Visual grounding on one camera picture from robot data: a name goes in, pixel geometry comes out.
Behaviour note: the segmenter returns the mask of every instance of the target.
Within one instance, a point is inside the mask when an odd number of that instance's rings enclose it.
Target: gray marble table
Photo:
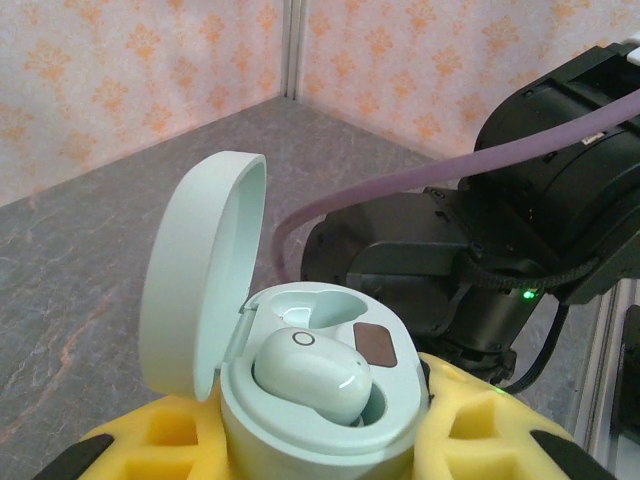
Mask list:
[[[156,398],[141,382],[140,296],[163,210],[180,178],[221,150],[263,153],[269,182],[253,290],[276,283],[276,223],[294,207],[372,175],[429,162],[278,98],[0,209],[0,478],[28,479],[91,428]],[[291,240],[299,265],[310,226]],[[549,327],[543,302],[517,341],[518,371]],[[523,399],[566,423],[594,305],[576,308]]]

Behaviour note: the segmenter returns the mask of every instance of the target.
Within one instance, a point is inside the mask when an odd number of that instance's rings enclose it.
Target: purple cable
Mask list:
[[[329,194],[287,216],[276,228],[271,257],[281,282],[290,282],[284,262],[284,245],[296,228],[314,218],[357,203],[415,188],[489,172],[568,147],[596,133],[640,115],[640,90],[549,130],[446,161],[367,180]]]

